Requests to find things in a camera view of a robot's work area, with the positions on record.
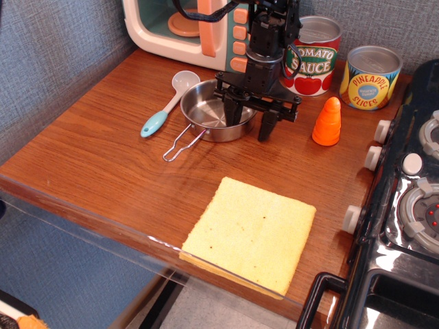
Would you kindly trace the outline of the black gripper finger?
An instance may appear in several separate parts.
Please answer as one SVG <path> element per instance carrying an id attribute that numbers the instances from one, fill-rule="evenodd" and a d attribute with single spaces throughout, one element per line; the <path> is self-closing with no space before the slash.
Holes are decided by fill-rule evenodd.
<path id="1" fill-rule="evenodd" d="M 226 118 L 226 126 L 231 127 L 241 122 L 243 105 L 229 96 L 224 98 L 224 115 Z"/>
<path id="2" fill-rule="evenodd" d="M 265 142 L 275 128 L 279 118 L 279 113 L 275 110 L 268 110 L 263 113 L 261 127 L 259 130 L 258 141 Z"/>

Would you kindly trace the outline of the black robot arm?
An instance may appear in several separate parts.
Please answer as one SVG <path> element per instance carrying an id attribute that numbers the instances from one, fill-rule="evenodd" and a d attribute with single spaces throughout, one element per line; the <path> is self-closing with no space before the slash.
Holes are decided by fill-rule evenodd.
<path id="1" fill-rule="evenodd" d="M 283 119 L 294 122 L 301 98 L 281 84 L 292 80 L 297 70 L 287 74 L 286 52 L 298 52 L 294 44 L 302 23 L 299 1 L 248 1 L 250 41 L 246 47 L 244 73 L 219 72 L 214 94 L 224 103 L 226 125 L 237 125 L 243 108 L 262 112 L 259 141 L 269 139 Z"/>

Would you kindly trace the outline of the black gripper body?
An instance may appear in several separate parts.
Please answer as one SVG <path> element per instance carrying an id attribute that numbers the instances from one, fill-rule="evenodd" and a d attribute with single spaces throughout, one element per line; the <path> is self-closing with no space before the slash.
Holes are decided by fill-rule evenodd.
<path id="1" fill-rule="evenodd" d="M 281 84 L 279 76 L 285 71 L 282 60 L 282 53 L 276 58 L 264 58 L 249 51 L 243 73 L 220 71 L 215 75 L 215 96 L 223 103 L 224 98 L 229 96 L 239 101 L 243 108 L 262 113 L 275 110 L 279 113 L 278 121 L 294 122 L 301 98 Z"/>

